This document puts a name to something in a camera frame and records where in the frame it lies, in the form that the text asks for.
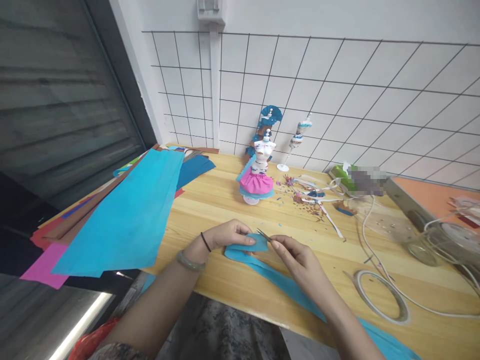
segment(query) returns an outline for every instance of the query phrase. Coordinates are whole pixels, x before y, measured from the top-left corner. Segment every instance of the sleeve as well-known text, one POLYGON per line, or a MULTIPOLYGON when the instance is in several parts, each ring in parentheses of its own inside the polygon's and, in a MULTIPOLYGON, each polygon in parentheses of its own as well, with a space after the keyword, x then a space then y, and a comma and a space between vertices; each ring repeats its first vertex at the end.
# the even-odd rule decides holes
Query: sleeve
POLYGON ((128 344, 111 343, 97 349, 88 360, 149 360, 128 344))

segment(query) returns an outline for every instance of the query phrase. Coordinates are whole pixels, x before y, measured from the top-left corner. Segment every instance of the scissors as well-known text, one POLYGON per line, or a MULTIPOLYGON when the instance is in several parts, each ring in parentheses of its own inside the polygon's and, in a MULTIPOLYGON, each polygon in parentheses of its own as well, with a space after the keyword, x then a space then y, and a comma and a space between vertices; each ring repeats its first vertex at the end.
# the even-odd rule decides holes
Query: scissors
POLYGON ((271 242, 271 241, 272 241, 272 239, 271 239, 266 233, 264 233, 264 232, 263 232, 262 230, 260 230, 258 227, 257 227, 256 229, 258 230, 258 233, 259 233, 260 235, 262 235, 268 242, 271 242))

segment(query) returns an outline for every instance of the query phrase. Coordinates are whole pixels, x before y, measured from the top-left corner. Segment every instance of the hand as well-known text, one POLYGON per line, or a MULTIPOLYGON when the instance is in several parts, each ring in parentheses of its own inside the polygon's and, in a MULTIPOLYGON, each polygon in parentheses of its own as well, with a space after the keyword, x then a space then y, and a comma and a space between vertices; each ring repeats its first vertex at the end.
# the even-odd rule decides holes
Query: hand
POLYGON ((253 245, 256 241, 245 236, 251 233, 252 230, 243 222, 232 219, 205 231, 203 236, 210 249, 213 250, 231 244, 253 245))
POLYGON ((270 236, 271 246, 290 271, 290 274, 314 302, 319 301, 325 290, 333 289, 319 260, 311 248, 286 235, 270 236))
MULTIPOLYGON (((231 244, 253 245, 256 241, 251 237, 245 236, 251 233, 252 230, 243 222, 232 219, 204 231, 203 236, 210 250, 213 250, 231 244)), ((209 258, 209 251, 199 235, 183 251, 183 255, 191 262, 203 264, 209 258)))

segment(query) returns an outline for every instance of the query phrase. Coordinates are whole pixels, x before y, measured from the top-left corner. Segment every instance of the person's right hand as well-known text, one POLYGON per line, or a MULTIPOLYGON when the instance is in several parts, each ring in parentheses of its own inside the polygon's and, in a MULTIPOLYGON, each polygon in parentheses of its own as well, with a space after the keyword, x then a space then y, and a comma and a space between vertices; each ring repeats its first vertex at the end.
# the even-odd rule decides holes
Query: person's right hand
POLYGON ((311 248, 286 235, 270 236, 271 246, 285 263, 293 280, 312 300, 322 298, 331 286, 319 260, 311 248))

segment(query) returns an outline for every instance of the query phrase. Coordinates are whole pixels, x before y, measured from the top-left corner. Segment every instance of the wooden tabletop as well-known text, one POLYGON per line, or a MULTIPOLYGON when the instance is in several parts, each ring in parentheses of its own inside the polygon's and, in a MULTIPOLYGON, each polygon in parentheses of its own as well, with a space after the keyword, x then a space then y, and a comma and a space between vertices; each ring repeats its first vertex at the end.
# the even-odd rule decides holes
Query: wooden tabletop
MULTIPOLYGON (((360 244, 361 224, 356 218, 344 215, 330 203, 325 203, 328 214, 346 238, 344 242, 326 217, 326 222, 317 221, 314 215, 293 202, 292 194, 285 193, 284 187, 275 184, 275 196, 261 200, 255 206, 247 205, 235 181, 244 166, 243 160, 225 154, 208 156, 216 168, 183 187, 185 193, 173 202, 156 263, 145 271, 160 273, 200 231, 236 218, 253 231, 260 228, 267 235, 289 235, 311 247, 328 278, 355 315, 395 336, 423 359, 478 359, 480 320, 435 315, 407 301, 411 321, 408 325, 396 325, 380 318, 363 302, 351 280, 343 273, 354 274, 359 270, 375 272, 377 269, 372 261, 364 263, 368 256, 360 244)), ((331 180, 327 174, 305 169, 291 168, 288 174, 306 174, 331 180)), ((268 175, 274 183, 285 182, 285 173, 274 164, 270 165, 268 175)), ((377 197, 377 200, 403 216, 387 196, 377 197)), ((369 229, 366 229, 366 236, 396 285, 413 299, 439 311, 480 313, 480 301, 475 292, 452 266, 429 267, 410 256, 401 245, 369 229)), ((271 248, 256 257, 288 274, 271 248)), ((394 297, 378 280, 371 281, 364 276, 362 285, 377 307, 391 317, 398 315, 394 297)), ((333 346, 328 328, 320 319, 245 264, 227 259, 223 250, 212 252, 195 291, 333 346)))

